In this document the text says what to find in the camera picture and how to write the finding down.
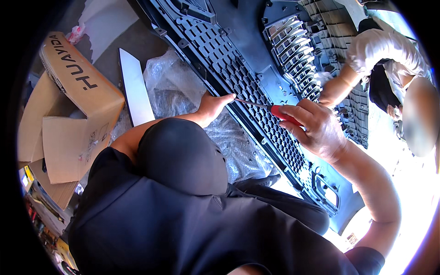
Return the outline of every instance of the fingers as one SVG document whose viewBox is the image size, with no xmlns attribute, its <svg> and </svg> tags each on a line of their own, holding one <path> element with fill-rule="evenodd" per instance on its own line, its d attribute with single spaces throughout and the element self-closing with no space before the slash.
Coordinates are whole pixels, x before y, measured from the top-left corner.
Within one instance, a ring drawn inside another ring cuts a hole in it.
<svg viewBox="0 0 440 275">
<path fill-rule="evenodd" d="M 313 115 L 306 109 L 300 106 L 294 105 L 283 105 L 278 109 L 282 114 L 289 115 L 295 118 L 299 123 L 304 125 L 306 128 L 310 126 L 310 121 Z"/>
<path fill-rule="evenodd" d="M 305 134 L 304 130 L 293 124 L 292 122 L 288 122 L 288 121 L 281 121 L 279 123 L 280 127 L 283 127 L 284 129 L 286 129 L 287 131 L 291 132 L 292 135 L 301 143 L 307 143 L 307 135 Z"/>
<path fill-rule="evenodd" d="M 309 111 L 311 114 L 315 115 L 317 112 L 322 111 L 322 104 L 315 103 L 313 101 L 310 101 L 308 99 L 303 99 L 300 102 L 298 102 L 297 106 L 302 107 Z"/>
</svg>

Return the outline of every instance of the man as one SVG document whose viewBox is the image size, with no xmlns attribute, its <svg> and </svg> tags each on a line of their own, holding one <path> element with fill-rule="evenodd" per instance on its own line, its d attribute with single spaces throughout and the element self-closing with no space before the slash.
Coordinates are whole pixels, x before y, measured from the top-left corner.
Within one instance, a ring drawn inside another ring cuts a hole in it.
<svg viewBox="0 0 440 275">
<path fill-rule="evenodd" d="M 371 102 L 393 120 L 403 121 L 408 147 L 424 157 L 434 147 L 440 129 L 439 94 L 429 70 L 408 38 L 378 18 L 364 19 L 339 76 L 324 85 L 319 102 L 339 104 L 361 78 L 370 76 Z"/>
<path fill-rule="evenodd" d="M 378 18 L 359 23 L 359 34 L 348 48 L 340 75 L 326 83 L 319 101 L 325 106 L 339 104 L 367 76 L 370 100 L 393 120 L 401 119 L 406 89 L 412 80 L 431 80 L 429 66 L 418 49 Z"/>
<path fill-rule="evenodd" d="M 205 94 L 198 111 L 136 126 L 95 159 L 69 233 L 82 274 L 377 274 L 400 226 L 386 171 L 344 137 L 331 111 L 302 100 L 280 111 L 309 151 L 349 179 L 371 211 L 368 233 L 343 254 L 322 236 L 328 214 L 262 185 L 227 182 L 203 131 L 235 95 Z"/>
</svg>

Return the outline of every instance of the hand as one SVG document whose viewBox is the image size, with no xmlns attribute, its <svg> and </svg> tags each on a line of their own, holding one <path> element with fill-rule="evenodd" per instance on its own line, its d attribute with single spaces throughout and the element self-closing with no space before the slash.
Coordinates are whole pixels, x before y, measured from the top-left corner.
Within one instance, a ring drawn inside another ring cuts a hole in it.
<svg viewBox="0 0 440 275">
<path fill-rule="evenodd" d="M 386 107 L 386 113 L 394 120 L 394 121 L 398 121 L 402 119 L 402 112 L 403 112 L 403 106 L 399 105 L 399 111 L 400 114 L 396 114 L 395 113 L 395 108 L 397 108 L 397 106 L 391 106 L 388 104 L 388 106 Z"/>
<path fill-rule="evenodd" d="M 208 91 L 202 96 L 200 107 L 195 112 L 201 118 L 202 128 L 207 127 L 214 119 L 216 119 L 223 107 L 232 102 L 236 94 L 229 94 L 224 96 L 212 96 Z"/>
<path fill-rule="evenodd" d="M 337 105 L 347 97 L 351 90 L 352 87 L 342 78 L 336 77 L 330 79 L 324 84 L 321 95 L 319 96 L 319 103 L 325 107 Z"/>
<path fill-rule="evenodd" d="M 279 125 L 291 132 L 304 148 L 329 164 L 337 162 L 346 152 L 348 141 L 327 107 L 303 99 L 296 106 L 281 106 L 279 111 L 294 117 L 306 130 L 288 121 Z"/>
<path fill-rule="evenodd" d="M 362 78 L 346 63 L 339 73 L 339 76 L 325 83 L 319 102 L 325 107 L 337 105 L 346 98 L 350 91 L 359 83 Z"/>
</svg>

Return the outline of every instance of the plastic bag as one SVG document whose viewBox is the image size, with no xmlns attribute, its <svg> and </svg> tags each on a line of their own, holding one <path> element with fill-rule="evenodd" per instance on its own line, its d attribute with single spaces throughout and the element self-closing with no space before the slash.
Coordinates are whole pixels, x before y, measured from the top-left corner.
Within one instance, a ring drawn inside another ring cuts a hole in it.
<svg viewBox="0 0 440 275">
<path fill-rule="evenodd" d="M 69 41 L 72 45 L 76 45 L 84 35 L 85 25 L 80 24 L 79 26 L 74 26 L 72 28 L 72 32 L 66 35 L 67 41 Z"/>
<path fill-rule="evenodd" d="M 143 77 L 156 119 L 195 112 L 206 91 L 203 82 L 172 49 L 148 60 Z M 229 183 L 276 173 L 226 109 L 204 130 L 226 157 Z"/>
</svg>

